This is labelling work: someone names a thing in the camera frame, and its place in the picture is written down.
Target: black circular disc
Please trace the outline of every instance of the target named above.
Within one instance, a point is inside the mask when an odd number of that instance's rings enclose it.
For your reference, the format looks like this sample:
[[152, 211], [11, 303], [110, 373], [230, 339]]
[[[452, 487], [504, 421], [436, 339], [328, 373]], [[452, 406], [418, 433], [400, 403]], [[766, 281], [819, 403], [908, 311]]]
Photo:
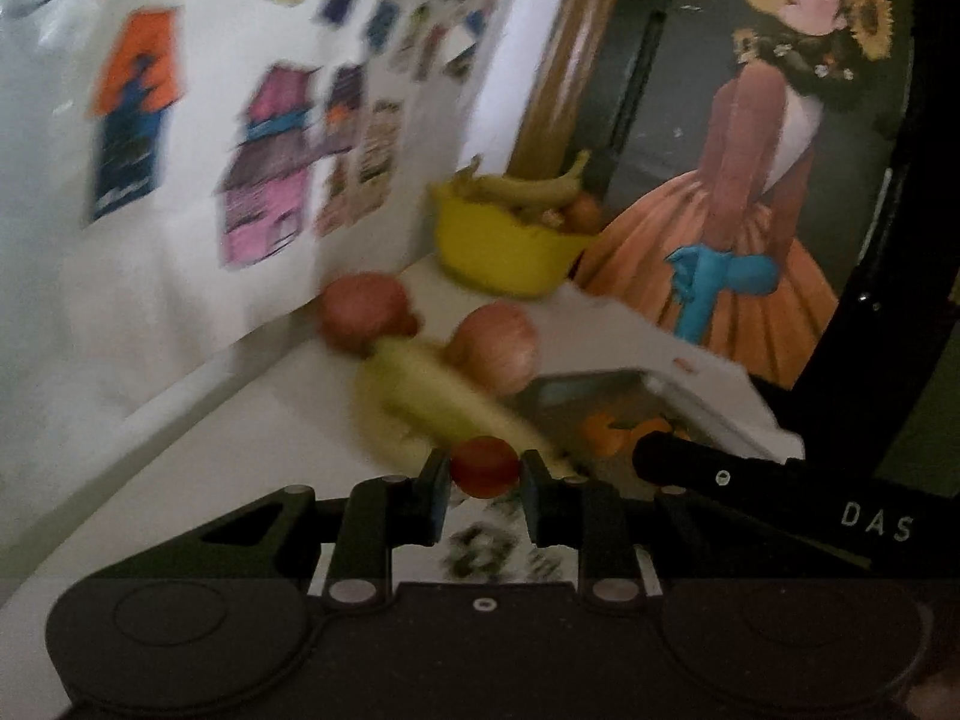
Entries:
[[662, 630], [695, 679], [774, 712], [886, 697], [923, 644], [909, 596], [866, 580], [682, 581], [664, 599]]
[[169, 712], [264, 683], [307, 631], [304, 599], [286, 580], [88, 579], [54, 606], [47, 650], [71, 692]]

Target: orange skirt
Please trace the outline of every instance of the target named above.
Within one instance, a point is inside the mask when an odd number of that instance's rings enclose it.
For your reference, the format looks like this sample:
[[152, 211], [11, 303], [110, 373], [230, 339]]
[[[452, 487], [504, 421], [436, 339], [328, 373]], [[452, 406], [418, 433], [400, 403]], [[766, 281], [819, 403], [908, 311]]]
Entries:
[[[662, 329], [673, 332], [680, 303], [673, 298], [673, 268], [665, 258], [702, 237], [709, 195], [696, 172], [667, 181], [643, 196], [604, 230], [584, 254], [577, 285], [590, 295], [617, 298]], [[766, 250], [770, 209], [754, 203], [733, 253]], [[781, 283], [771, 295], [723, 290], [703, 346], [789, 389], [808, 363], [837, 297], [820, 267], [794, 240]]]

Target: wooden post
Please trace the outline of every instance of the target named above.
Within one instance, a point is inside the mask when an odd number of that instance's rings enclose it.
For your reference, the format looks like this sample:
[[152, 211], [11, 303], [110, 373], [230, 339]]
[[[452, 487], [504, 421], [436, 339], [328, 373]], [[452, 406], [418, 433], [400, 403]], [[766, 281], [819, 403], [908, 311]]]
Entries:
[[507, 169], [517, 178], [553, 178], [577, 122], [617, 0], [563, 0]]

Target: yellow bowl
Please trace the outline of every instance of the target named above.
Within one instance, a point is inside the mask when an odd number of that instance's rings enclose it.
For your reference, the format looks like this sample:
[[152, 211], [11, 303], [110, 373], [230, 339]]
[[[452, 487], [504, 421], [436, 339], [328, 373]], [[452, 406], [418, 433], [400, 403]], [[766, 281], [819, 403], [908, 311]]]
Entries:
[[464, 283], [487, 293], [512, 298], [549, 295], [596, 240], [524, 224], [496, 205], [462, 199], [449, 182], [432, 185], [430, 193], [438, 207], [440, 262]]

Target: orange dress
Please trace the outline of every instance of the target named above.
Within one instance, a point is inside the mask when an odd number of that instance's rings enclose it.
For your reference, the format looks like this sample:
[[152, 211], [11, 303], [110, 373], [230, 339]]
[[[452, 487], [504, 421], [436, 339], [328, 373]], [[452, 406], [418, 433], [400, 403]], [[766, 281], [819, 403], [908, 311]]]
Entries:
[[812, 148], [765, 189], [786, 105], [781, 71], [763, 62], [747, 65], [713, 100], [698, 169], [650, 191], [611, 223], [584, 254], [575, 282], [673, 332], [682, 306], [666, 257], [698, 242], [737, 256], [766, 254], [781, 269], [779, 287], [765, 296], [722, 290], [704, 346], [790, 388], [833, 316], [837, 297], [795, 237]]

